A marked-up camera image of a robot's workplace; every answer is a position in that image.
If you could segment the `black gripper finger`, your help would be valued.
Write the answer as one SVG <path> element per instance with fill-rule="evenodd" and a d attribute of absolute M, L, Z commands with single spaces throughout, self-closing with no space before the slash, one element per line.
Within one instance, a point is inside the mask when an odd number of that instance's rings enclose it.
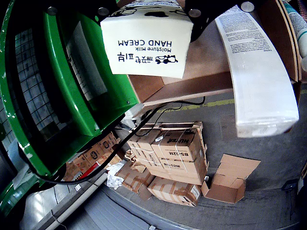
<path fill-rule="evenodd" d="M 234 6 L 252 12 L 264 3 L 262 0 L 186 0 L 184 12 L 193 22 L 191 42 L 199 38 L 205 28 L 218 16 Z"/>
<path fill-rule="evenodd" d="M 102 21 L 119 9 L 115 0 L 36 0 L 35 3 L 46 12 L 78 12 L 93 21 Z"/>

